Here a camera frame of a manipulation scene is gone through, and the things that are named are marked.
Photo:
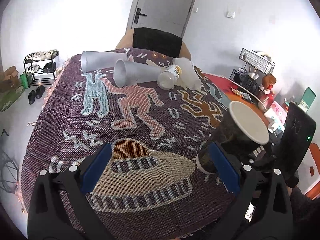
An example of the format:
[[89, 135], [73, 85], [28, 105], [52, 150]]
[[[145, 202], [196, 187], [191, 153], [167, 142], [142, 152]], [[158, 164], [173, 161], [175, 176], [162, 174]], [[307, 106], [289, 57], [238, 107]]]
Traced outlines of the dark patterned paper cup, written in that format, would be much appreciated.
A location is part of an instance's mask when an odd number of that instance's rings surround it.
[[246, 104], [232, 101], [213, 135], [203, 143], [196, 156], [196, 164], [203, 173], [216, 173], [217, 163], [209, 153], [211, 146], [217, 147], [215, 151], [230, 154], [233, 159], [246, 161], [251, 152], [266, 145], [269, 139], [267, 127], [260, 116]]

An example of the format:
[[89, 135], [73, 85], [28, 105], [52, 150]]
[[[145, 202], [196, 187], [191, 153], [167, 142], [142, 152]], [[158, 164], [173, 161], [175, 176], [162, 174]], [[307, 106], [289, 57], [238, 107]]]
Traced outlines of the small clear plastic cup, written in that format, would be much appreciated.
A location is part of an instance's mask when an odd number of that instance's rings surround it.
[[183, 82], [181, 78], [179, 78], [175, 84], [176, 86], [182, 87], [184, 90], [188, 89], [188, 86]]

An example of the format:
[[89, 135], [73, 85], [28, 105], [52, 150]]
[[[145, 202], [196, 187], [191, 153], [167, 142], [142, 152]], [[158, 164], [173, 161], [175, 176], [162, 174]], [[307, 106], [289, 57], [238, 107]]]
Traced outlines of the red haired doll figure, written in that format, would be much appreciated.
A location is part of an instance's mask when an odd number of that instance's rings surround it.
[[262, 78], [259, 90], [264, 94], [270, 94], [270, 92], [271, 92], [273, 86], [276, 84], [276, 82], [277, 82], [277, 80], [273, 75], [271, 75], [271, 74], [265, 75]]

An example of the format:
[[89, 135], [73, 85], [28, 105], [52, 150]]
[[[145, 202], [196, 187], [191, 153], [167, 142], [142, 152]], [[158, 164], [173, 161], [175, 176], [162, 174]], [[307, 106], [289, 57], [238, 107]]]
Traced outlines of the snack wrapper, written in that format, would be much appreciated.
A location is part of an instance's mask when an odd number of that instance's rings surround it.
[[252, 100], [248, 93], [242, 92], [242, 91], [235, 89], [235, 88], [232, 88], [232, 92], [234, 94], [236, 94], [237, 96], [243, 98], [244, 100], [247, 100], [247, 101]]

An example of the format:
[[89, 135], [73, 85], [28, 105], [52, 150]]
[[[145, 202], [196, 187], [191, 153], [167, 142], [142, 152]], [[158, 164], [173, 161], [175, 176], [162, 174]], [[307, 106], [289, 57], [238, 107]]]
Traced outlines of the purple woven figure blanket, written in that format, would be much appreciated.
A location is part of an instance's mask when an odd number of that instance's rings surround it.
[[216, 221], [234, 199], [195, 158], [227, 112], [224, 92], [196, 70], [200, 91], [155, 82], [119, 88], [113, 67], [83, 73], [80, 55], [59, 76], [23, 159], [25, 207], [39, 172], [79, 165], [103, 143], [112, 158], [87, 200], [116, 239], [171, 239]]

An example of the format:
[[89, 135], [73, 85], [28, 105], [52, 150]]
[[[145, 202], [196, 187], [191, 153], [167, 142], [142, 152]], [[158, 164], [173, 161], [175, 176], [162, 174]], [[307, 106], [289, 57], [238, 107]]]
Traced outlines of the black mesh utensil holder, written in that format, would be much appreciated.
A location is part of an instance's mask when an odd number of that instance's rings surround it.
[[240, 85], [244, 89], [250, 91], [251, 93], [254, 93], [258, 87], [257, 82], [253, 78], [251, 78], [249, 75], [241, 75], [240, 80], [241, 80]]

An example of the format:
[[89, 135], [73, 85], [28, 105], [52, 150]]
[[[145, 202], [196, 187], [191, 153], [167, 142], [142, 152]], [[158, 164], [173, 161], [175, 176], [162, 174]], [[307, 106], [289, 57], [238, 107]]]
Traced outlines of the black slipper right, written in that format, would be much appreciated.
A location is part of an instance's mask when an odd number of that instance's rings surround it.
[[44, 85], [40, 85], [39, 87], [37, 87], [37, 89], [36, 89], [36, 98], [40, 99], [43, 96], [45, 90], [46, 90], [46, 88], [45, 88]]

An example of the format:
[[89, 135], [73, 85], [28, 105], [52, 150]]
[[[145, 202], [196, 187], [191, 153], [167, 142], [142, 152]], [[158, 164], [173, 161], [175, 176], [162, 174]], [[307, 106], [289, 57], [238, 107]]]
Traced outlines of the black slipper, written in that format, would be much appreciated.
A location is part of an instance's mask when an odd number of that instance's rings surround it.
[[31, 90], [28, 94], [28, 102], [30, 105], [32, 105], [35, 102], [36, 99], [36, 92], [34, 90]]
[[37, 87], [37, 89], [36, 89], [36, 98], [40, 99], [43, 96], [45, 90], [46, 90], [46, 88], [45, 88], [44, 85], [40, 85], [39, 87]]

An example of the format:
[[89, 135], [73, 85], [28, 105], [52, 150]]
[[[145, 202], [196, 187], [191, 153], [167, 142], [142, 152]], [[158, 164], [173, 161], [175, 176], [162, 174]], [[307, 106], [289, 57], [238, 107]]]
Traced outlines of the black slipper left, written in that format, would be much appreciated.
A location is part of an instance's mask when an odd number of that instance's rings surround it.
[[34, 90], [31, 90], [28, 94], [28, 102], [30, 105], [32, 105], [35, 102], [36, 99], [36, 92]]

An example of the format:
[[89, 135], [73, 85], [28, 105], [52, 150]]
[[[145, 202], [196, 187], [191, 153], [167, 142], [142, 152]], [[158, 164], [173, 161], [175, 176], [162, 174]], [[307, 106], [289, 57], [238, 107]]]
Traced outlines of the clear bottle orange label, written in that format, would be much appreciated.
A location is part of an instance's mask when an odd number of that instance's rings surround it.
[[157, 78], [157, 85], [163, 90], [170, 90], [174, 88], [178, 82], [181, 73], [181, 68], [178, 65], [173, 64], [159, 74]]

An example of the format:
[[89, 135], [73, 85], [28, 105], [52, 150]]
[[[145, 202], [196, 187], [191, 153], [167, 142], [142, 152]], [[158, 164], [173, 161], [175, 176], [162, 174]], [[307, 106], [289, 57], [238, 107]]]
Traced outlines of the silver grey tumbler back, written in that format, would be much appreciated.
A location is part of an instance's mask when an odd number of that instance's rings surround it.
[[108, 67], [114, 67], [118, 60], [127, 60], [124, 53], [83, 51], [81, 54], [81, 70], [83, 73], [93, 72]]

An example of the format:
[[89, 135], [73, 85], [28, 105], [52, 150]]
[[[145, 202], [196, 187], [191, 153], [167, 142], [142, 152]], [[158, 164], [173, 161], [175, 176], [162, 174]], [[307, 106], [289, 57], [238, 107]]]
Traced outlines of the black shoe rack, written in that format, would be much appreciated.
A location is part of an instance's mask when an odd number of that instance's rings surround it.
[[38, 51], [28, 54], [23, 60], [26, 84], [31, 86], [52, 85], [56, 78], [56, 62], [59, 51]]

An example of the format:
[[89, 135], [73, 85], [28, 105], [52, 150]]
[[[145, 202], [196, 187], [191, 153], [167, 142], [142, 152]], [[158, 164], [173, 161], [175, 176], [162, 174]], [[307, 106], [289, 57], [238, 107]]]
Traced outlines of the cardboard box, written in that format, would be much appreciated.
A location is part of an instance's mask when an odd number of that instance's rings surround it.
[[16, 66], [9, 67], [6, 71], [1, 72], [0, 92], [17, 88], [20, 85], [18, 71]]

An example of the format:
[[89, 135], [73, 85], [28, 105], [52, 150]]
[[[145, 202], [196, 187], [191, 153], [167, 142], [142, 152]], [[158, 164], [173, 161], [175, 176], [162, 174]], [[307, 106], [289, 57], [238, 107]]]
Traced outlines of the tan chair black cushion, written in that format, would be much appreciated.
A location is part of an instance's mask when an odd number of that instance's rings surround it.
[[191, 60], [191, 53], [182, 38], [172, 33], [146, 27], [133, 28], [126, 32], [116, 49], [138, 48], [155, 51], [169, 57], [184, 57]]

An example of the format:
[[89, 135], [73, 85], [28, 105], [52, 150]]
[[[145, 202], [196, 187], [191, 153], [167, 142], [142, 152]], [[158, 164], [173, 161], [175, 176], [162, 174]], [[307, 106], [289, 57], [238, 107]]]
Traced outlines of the wall light switch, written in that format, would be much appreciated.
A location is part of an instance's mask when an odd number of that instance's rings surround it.
[[227, 17], [228, 17], [228, 18], [235, 18], [235, 12], [234, 12], [234, 11], [229, 11], [229, 12], [227, 13]]

